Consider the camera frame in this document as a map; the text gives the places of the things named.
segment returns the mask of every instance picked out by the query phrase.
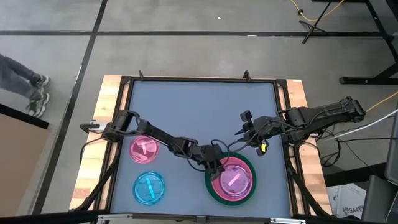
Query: sneaker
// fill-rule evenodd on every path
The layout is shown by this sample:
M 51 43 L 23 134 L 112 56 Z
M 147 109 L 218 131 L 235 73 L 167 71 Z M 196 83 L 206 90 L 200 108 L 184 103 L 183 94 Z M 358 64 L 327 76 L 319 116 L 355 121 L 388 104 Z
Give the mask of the sneaker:
M 42 93 L 42 98 L 39 100 L 31 100 L 29 105 L 27 105 L 27 109 L 29 109 L 28 114 L 39 118 L 43 116 L 45 111 L 45 105 L 49 102 L 50 95 L 48 93 Z
M 40 75 L 40 80 L 36 82 L 35 87 L 42 93 L 44 93 L 44 87 L 49 83 L 50 77 L 46 75 Z

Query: person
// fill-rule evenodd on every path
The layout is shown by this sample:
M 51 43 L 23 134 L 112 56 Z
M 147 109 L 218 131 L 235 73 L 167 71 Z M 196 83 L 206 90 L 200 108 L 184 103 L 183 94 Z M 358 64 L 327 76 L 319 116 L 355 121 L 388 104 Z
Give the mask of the person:
M 45 111 L 50 95 L 44 87 L 50 81 L 45 75 L 39 75 L 19 62 L 0 54 L 0 88 L 20 94 L 29 99 L 26 107 L 28 114 L 39 118 Z

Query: metal stand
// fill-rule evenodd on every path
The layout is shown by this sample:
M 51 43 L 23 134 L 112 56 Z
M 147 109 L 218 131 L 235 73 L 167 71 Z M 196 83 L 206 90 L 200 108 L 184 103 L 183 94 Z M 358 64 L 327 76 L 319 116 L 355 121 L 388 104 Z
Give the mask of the metal stand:
M 391 51 L 392 57 L 394 58 L 395 63 L 390 67 L 386 68 L 380 74 L 375 77 L 366 78 L 366 77 L 341 77 L 339 79 L 340 84 L 357 84 L 357 85 L 398 85 L 398 78 L 390 78 L 394 74 L 398 73 L 398 54 L 392 45 L 392 41 L 394 40 L 393 36 L 389 36 L 384 29 L 379 16 L 375 12 L 372 4 L 369 1 L 366 1 L 366 6 L 369 9 L 369 12 L 372 15 L 373 21 L 376 23 L 379 32 L 383 36 L 383 39 L 386 41 L 388 48 Z
M 329 8 L 331 2 L 332 2 L 332 1 L 329 1 L 328 5 L 327 5 L 326 8 L 323 10 L 323 12 L 321 13 L 321 15 L 319 16 L 318 20 L 315 22 L 314 25 L 309 24 L 309 23 L 307 23 L 307 22 L 304 22 L 304 21 L 302 21 L 302 20 L 299 20 L 299 23 L 304 24 L 304 25 L 307 25 L 308 28 L 310 28 L 310 31 L 308 32 L 307 36 L 305 36 L 305 38 L 303 39 L 303 42 L 302 42 L 303 44 L 305 44 L 305 43 L 307 42 L 308 38 L 310 38 L 310 35 L 311 35 L 315 30 L 318 30 L 318 31 L 320 31 L 320 32 L 322 32 L 322 33 L 324 33 L 324 34 L 327 34 L 326 31 L 324 31 L 323 29 L 318 28 L 317 25 L 318 25 L 319 21 L 322 19 L 322 16 L 325 14 L 326 10 L 328 10 L 328 8 Z

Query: gray jeans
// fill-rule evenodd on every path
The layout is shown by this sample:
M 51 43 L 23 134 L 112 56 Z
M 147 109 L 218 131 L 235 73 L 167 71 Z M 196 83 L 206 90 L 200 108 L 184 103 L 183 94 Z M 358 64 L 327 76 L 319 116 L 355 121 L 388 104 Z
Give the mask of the gray jeans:
M 40 75 L 0 54 L 0 88 L 20 94 L 30 100 L 39 100 L 42 95 L 35 87 L 39 80 Z

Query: pink plate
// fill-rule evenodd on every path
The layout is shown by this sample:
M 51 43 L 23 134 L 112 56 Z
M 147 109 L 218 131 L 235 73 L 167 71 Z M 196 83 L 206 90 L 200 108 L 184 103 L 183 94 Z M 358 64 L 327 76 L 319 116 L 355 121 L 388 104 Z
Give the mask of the pink plate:
M 138 136 L 130 143 L 130 157 L 136 163 L 146 164 L 153 161 L 158 152 L 157 142 L 147 136 Z
M 224 164 L 225 171 L 211 182 L 215 192 L 230 202 L 236 202 L 248 196 L 253 187 L 253 175 L 249 166 L 239 158 L 230 157 Z

